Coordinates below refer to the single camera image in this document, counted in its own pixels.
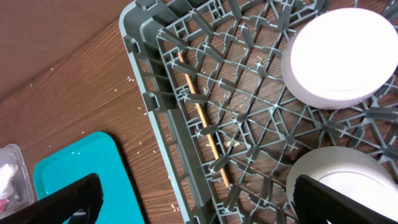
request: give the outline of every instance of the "tabletop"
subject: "tabletop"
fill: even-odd
[[[118,24],[0,102],[0,146],[17,144],[32,177],[42,159],[104,131],[122,153],[146,221],[182,223]]]

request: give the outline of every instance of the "wooden stick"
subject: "wooden stick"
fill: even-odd
[[[182,54],[180,52],[178,53],[178,57],[180,57],[180,61],[181,62],[184,62],[184,59],[182,58]],[[192,94],[195,94],[196,92],[195,92],[195,89],[193,87],[193,83],[192,83],[191,77],[189,75],[187,75],[187,74],[184,74],[184,75],[185,75],[185,78],[187,79],[189,90],[191,91]],[[195,105],[197,107],[197,110],[198,110],[198,113],[199,113],[199,117],[201,119],[203,127],[205,128],[208,125],[207,125],[207,122],[206,122],[206,119],[205,119],[205,115],[203,114],[203,110],[201,109],[201,106],[200,106],[199,103],[195,103]],[[216,144],[214,143],[213,137],[211,136],[211,134],[207,134],[206,136],[207,136],[207,139],[209,140],[209,143],[210,143],[210,146],[211,146],[211,150],[213,151],[214,157],[216,159],[218,159],[220,156],[218,155]],[[221,172],[221,176],[223,177],[225,187],[229,187],[229,181],[228,181],[228,178],[226,176],[224,168],[222,168],[220,170],[220,172]]]

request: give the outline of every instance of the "gray dish rack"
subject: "gray dish rack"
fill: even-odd
[[[137,0],[123,10],[120,31],[185,223],[297,223],[285,178],[294,160],[323,146],[368,153],[398,181],[395,75],[367,101],[334,111],[299,102],[280,77],[285,43],[332,5]],[[382,13],[395,21],[398,3],[389,1]],[[202,127],[195,103],[212,125]],[[217,160],[207,134],[216,141]],[[222,167],[229,189],[220,183]]]

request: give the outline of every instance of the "turquoise cutting board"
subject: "turquoise cutting board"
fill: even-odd
[[[40,200],[90,174],[99,175],[104,204],[96,223],[144,223],[111,136],[96,132],[40,161],[33,172]]]

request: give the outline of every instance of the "white object in container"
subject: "white object in container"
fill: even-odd
[[[341,109],[369,98],[398,65],[398,34],[381,15],[337,9],[310,21],[282,54],[282,77],[300,101]]]
[[[398,221],[397,185],[386,170],[365,153],[339,146],[322,147],[306,153],[293,165],[287,176],[290,206],[296,179],[302,174]]]
[[[16,144],[0,148],[0,219],[34,203],[29,173]]]

